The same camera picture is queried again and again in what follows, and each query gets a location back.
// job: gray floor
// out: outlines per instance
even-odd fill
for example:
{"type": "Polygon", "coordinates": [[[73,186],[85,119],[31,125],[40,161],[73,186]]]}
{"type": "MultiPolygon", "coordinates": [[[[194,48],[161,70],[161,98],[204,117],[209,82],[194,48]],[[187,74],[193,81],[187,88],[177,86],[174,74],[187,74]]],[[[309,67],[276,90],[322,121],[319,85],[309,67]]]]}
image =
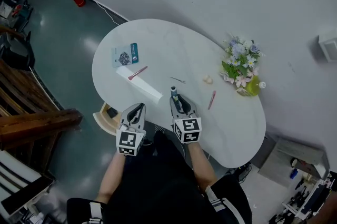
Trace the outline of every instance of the gray floor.
{"type": "MultiPolygon", "coordinates": [[[[115,137],[101,130],[92,116],[103,101],[91,74],[96,48],[116,25],[91,1],[82,8],[73,0],[28,1],[34,11],[25,32],[32,31],[35,70],[64,108],[76,108],[84,116],[81,131],[65,133],[60,138],[49,167],[57,182],[40,203],[63,222],[68,198],[95,198],[116,150],[115,137]]],[[[223,176],[227,169],[211,157],[210,161],[217,176],[223,176]]]]}

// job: forearm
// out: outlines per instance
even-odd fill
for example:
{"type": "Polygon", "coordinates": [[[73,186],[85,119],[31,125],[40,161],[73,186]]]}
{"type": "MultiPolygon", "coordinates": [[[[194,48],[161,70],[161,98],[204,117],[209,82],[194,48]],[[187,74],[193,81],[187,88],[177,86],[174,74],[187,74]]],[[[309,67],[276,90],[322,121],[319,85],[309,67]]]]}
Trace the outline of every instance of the forearm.
{"type": "Polygon", "coordinates": [[[201,190],[205,191],[208,186],[217,181],[215,172],[198,142],[192,142],[187,147],[192,159],[195,178],[201,190]]]}
{"type": "Polygon", "coordinates": [[[125,155],[115,153],[107,168],[96,201],[107,203],[121,183],[125,164],[125,155]]]}

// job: white oval table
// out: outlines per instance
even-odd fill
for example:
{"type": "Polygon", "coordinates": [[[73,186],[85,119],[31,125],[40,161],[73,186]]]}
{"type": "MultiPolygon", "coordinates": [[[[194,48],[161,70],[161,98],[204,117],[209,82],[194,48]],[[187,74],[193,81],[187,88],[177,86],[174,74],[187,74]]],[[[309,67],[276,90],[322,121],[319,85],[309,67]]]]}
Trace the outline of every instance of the white oval table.
{"type": "Polygon", "coordinates": [[[224,82],[219,69],[224,51],[201,34],[161,20],[136,20],[110,31],[98,46],[92,66],[93,81],[101,98],[124,111],[143,102],[146,120],[172,130],[170,88],[186,95],[202,120],[202,148],[227,168],[239,167],[259,150],[266,122],[258,96],[244,97],[224,82]],[[112,67],[112,48],[138,44],[139,62],[112,67]],[[127,79],[144,66],[132,81],[127,79]],[[203,82],[209,74],[212,85],[203,82]],[[216,96],[208,105],[213,90],[216,96]]]}

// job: white marker cube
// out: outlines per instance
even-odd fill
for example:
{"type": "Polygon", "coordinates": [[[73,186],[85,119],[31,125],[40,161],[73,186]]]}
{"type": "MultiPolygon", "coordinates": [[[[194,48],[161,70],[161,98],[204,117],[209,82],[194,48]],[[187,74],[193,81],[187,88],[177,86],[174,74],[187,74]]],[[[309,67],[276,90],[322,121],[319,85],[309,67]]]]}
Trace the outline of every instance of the white marker cube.
{"type": "Polygon", "coordinates": [[[143,144],[144,133],[118,129],[116,131],[117,151],[124,155],[137,155],[143,144]]]}
{"type": "Polygon", "coordinates": [[[174,120],[174,133],[181,143],[198,142],[201,134],[201,118],[174,120]]]}

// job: gray wall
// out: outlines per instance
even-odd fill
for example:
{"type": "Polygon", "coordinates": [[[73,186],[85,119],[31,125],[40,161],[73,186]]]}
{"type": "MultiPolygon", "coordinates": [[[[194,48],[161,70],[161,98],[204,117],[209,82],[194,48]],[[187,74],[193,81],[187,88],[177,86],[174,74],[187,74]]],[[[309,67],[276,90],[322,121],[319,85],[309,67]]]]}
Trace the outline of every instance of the gray wall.
{"type": "Polygon", "coordinates": [[[321,32],[337,27],[337,0],[98,1],[130,20],[176,22],[219,44],[226,32],[258,41],[267,55],[260,98],[268,130],[325,147],[337,171],[337,65],[318,62],[314,48],[321,32]]]}

